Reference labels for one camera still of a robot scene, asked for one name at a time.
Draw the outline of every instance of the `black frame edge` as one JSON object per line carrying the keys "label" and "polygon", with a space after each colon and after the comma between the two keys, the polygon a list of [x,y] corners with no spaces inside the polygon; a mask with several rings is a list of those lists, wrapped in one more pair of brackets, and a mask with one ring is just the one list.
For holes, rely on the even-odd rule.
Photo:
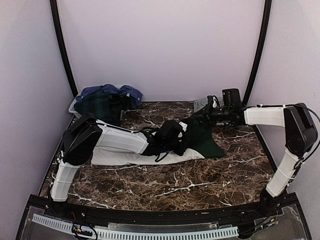
{"label": "black frame edge", "polygon": [[262,17],[259,40],[258,40],[258,44],[257,44],[256,51],[255,51],[255,56],[254,56],[254,60],[253,60],[253,65],[252,65],[250,77],[249,77],[248,84],[246,86],[245,93],[244,93],[243,100],[242,100],[242,102],[244,103],[245,106],[248,104],[251,92],[254,88],[261,56],[262,56],[262,53],[264,50],[264,45],[265,45],[265,40],[266,40],[267,30],[268,30],[268,24],[269,24],[269,18],[270,18],[270,12],[271,12],[271,3],[272,3],[272,0],[265,0],[265,2],[264,2],[264,10],[263,10],[263,17]]}
{"label": "black frame edge", "polygon": [[20,220],[18,231],[17,231],[16,236],[15,236],[15,240],[20,240],[21,237],[22,237],[22,233],[23,233],[23,230],[24,230],[24,227],[25,227],[26,218],[27,218],[28,213],[29,213],[29,201],[28,201],[28,203],[26,204],[26,206],[25,206],[25,208],[23,210],[23,214],[22,214],[22,217],[21,217],[21,220]]}
{"label": "black frame edge", "polygon": [[68,82],[69,82],[69,85],[71,88],[72,95],[74,97],[76,97],[78,95],[78,89],[77,89],[77,86],[75,83],[75,79],[74,79],[74,76],[73,76],[73,73],[71,70],[71,66],[70,66],[70,62],[69,62],[69,58],[68,58],[68,54],[67,54],[65,40],[64,40],[64,36],[63,36],[62,28],[61,28],[57,0],[50,0],[50,5],[51,5],[51,13],[52,13],[52,19],[53,19],[56,39],[58,41],[64,70],[65,70],[66,76],[68,78]]}

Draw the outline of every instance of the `curved black pole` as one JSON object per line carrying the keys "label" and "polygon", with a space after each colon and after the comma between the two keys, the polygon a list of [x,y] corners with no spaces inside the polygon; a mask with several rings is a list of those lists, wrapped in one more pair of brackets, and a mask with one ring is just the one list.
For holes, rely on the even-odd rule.
{"label": "curved black pole", "polygon": [[74,76],[72,74],[72,70],[71,70],[71,66],[70,66],[70,62],[69,62],[69,58],[68,58],[68,54],[67,54],[67,49],[66,49],[66,45],[65,45],[65,41],[64,41],[64,36],[62,33],[57,0],[50,0],[50,5],[51,5],[51,12],[52,12],[52,18],[53,18],[56,39],[58,41],[64,70],[65,70],[66,76],[68,78],[68,82],[69,82],[72,94],[75,97],[78,95],[78,90],[77,90]]}
{"label": "curved black pole", "polygon": [[267,29],[268,29],[268,23],[269,23],[269,17],[271,12],[271,3],[272,0],[265,0],[264,2],[264,10],[263,10],[263,17],[262,17],[262,23],[261,23],[261,29],[260,29],[260,35],[258,40],[258,45],[256,47],[254,61],[251,69],[251,74],[249,77],[248,84],[246,86],[246,90],[243,96],[243,104],[246,106],[249,102],[249,98],[252,92],[252,89],[254,88],[262,52],[265,45],[266,35],[267,35]]}

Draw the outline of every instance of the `black metal frame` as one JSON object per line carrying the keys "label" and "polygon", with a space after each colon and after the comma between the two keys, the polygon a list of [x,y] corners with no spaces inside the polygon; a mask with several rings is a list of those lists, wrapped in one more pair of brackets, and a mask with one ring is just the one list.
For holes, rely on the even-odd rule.
{"label": "black metal frame", "polygon": [[64,35],[62,32],[62,28],[61,28],[57,0],[50,0],[50,5],[51,5],[52,19],[53,19],[56,39],[58,41],[65,74],[68,78],[68,82],[70,85],[70,89],[72,91],[72,95],[74,97],[76,97],[78,95],[78,89],[77,89],[77,86],[75,83],[74,75],[72,74],[72,69],[70,66],[69,58],[68,58]]}
{"label": "black metal frame", "polygon": [[254,60],[253,60],[253,65],[252,65],[249,81],[246,86],[246,90],[245,90],[243,100],[242,100],[242,102],[244,103],[245,106],[248,104],[251,92],[254,88],[255,80],[256,80],[259,65],[260,65],[262,52],[264,50],[265,40],[266,40],[266,36],[267,36],[268,23],[269,23],[269,18],[270,18],[270,12],[271,12],[271,3],[272,3],[272,0],[265,0],[265,2],[264,2],[264,10],[263,10],[263,17],[262,17],[259,40],[258,40],[258,44],[257,44],[256,51],[255,51],[255,56],[254,56]]}
{"label": "black metal frame", "polygon": [[[23,217],[16,235],[16,240],[20,240],[30,206],[43,209],[44,214],[56,217],[56,215],[48,207],[49,204],[50,203],[47,198],[30,195],[27,205],[24,209]],[[295,204],[298,209],[307,239],[311,240],[312,238],[306,218],[295,193],[286,194],[279,209],[293,204]],[[193,211],[127,211],[88,207],[71,203],[66,203],[65,207],[75,213],[78,222],[87,225],[107,227],[109,223],[118,223],[163,226],[218,222],[219,226],[237,226],[241,232],[243,229],[254,226],[254,220],[260,218],[256,212],[248,212],[245,214],[241,214],[241,212],[255,209],[257,205],[258,202],[254,202],[238,206]]]}

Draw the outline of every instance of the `white backdrop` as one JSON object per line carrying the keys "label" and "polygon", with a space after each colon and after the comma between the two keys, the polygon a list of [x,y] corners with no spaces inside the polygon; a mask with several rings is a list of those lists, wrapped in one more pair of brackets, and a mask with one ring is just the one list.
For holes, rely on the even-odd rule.
{"label": "white backdrop", "polygon": [[192,101],[250,75],[264,0],[60,0],[79,90],[128,84],[144,101]]}

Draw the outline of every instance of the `dark green towel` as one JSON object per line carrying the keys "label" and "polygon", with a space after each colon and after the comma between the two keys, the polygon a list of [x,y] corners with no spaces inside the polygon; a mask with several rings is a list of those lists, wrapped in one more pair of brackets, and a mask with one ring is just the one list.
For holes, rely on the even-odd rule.
{"label": "dark green towel", "polygon": [[188,125],[184,133],[188,141],[188,148],[197,151],[206,159],[223,158],[225,156],[224,150],[213,139],[210,126],[205,126],[199,120],[191,117],[182,120],[182,122]]}

